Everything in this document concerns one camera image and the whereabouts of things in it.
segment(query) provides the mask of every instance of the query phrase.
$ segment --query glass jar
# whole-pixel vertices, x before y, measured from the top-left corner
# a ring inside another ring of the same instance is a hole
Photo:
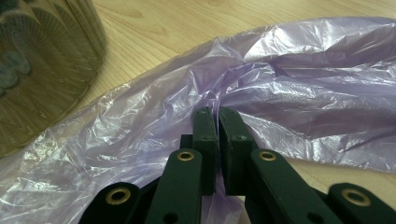
[[[0,2],[0,157],[61,119],[105,54],[91,0]]]

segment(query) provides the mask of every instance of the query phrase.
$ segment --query purple plastic bag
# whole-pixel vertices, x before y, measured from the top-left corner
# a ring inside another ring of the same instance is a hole
[[[105,186],[161,175],[201,106],[238,110],[260,147],[396,172],[396,21],[297,21],[214,39],[109,91],[0,164],[1,223],[78,223]],[[204,198],[204,223],[239,200]]]

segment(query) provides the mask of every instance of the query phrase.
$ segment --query wooden table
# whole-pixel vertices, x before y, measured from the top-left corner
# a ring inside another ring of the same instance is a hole
[[[92,0],[106,29],[105,63],[75,111],[102,93],[220,35],[333,16],[396,18],[394,0]],[[309,185],[350,182],[396,209],[396,174],[290,160]]]

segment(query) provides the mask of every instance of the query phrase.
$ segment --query black plastic part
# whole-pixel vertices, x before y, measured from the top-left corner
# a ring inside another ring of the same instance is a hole
[[[253,136],[237,111],[227,107],[219,110],[221,172],[228,195],[245,195],[247,175],[245,162],[258,148]]]
[[[275,223],[342,223],[279,153],[254,150],[247,167]]]
[[[192,148],[192,134],[182,134],[179,148]]]
[[[161,178],[158,177],[140,189],[140,197],[134,210],[132,223],[144,223],[146,220],[149,208],[151,207],[152,198],[154,197],[155,191],[157,190],[158,184],[160,183],[160,179]]]
[[[396,212],[391,207],[357,185],[331,186],[327,203],[345,223],[396,223]]]
[[[134,220],[138,195],[139,188],[133,184],[120,182],[109,185],[96,195],[79,224],[129,224]]]
[[[260,192],[253,183],[248,183],[245,208],[251,224],[274,223],[274,217]]]
[[[202,156],[193,149],[173,152],[166,163],[146,222],[198,224],[201,219]]]
[[[203,156],[202,193],[212,195],[216,186],[216,166],[218,156],[218,136],[215,122],[209,107],[195,112],[192,135],[192,148]]]

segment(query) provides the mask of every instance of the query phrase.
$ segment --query brass insert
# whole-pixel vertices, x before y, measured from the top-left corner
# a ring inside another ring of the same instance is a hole
[[[178,153],[177,158],[181,161],[191,161],[192,159],[194,159],[194,154],[188,151],[184,151]]]
[[[357,206],[366,207],[371,204],[369,197],[356,189],[343,189],[341,193],[347,201],[356,204]]]
[[[119,205],[128,201],[131,191],[127,188],[116,188],[111,190],[106,196],[106,202],[111,205]]]
[[[274,161],[276,160],[276,155],[272,152],[260,152],[259,157],[264,161]]]

